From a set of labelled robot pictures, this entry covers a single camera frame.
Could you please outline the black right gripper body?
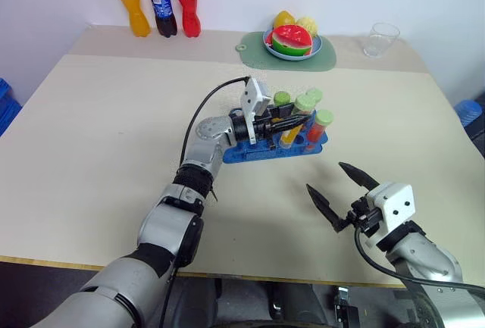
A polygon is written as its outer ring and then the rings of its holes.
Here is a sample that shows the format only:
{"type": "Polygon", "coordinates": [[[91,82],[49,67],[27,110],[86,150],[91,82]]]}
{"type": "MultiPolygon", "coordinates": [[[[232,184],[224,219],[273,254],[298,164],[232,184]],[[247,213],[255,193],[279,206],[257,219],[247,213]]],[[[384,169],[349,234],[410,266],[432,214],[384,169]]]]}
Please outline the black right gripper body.
{"type": "Polygon", "coordinates": [[[379,223],[382,219],[382,211],[379,208],[371,207],[364,196],[351,203],[351,210],[346,216],[346,220],[354,228],[361,227],[361,231],[367,237],[372,237],[380,229],[379,223]]]}

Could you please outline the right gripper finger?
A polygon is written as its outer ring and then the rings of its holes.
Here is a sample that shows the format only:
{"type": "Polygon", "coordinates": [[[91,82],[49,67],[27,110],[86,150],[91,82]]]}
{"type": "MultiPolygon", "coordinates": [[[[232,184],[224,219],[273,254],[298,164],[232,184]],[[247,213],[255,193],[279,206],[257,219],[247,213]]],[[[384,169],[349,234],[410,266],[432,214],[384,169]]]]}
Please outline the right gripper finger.
{"type": "Polygon", "coordinates": [[[336,233],[341,232],[350,224],[348,220],[344,220],[336,214],[336,212],[330,207],[329,201],[321,193],[319,193],[318,190],[309,184],[306,184],[306,188],[315,207],[329,221],[336,233]]]}
{"type": "Polygon", "coordinates": [[[338,165],[343,169],[346,175],[353,180],[358,186],[366,189],[375,189],[380,184],[363,170],[348,164],[346,162],[339,162],[338,165]]]}

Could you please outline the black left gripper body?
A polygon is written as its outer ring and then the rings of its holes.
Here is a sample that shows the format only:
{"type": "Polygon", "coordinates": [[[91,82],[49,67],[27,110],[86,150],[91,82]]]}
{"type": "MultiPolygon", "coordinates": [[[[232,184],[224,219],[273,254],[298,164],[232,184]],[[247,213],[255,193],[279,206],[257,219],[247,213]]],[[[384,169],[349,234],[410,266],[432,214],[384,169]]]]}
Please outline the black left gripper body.
{"type": "Polygon", "coordinates": [[[275,105],[269,105],[261,116],[255,116],[254,131],[256,139],[267,139],[270,136],[273,124],[280,120],[280,108],[275,105]]]}

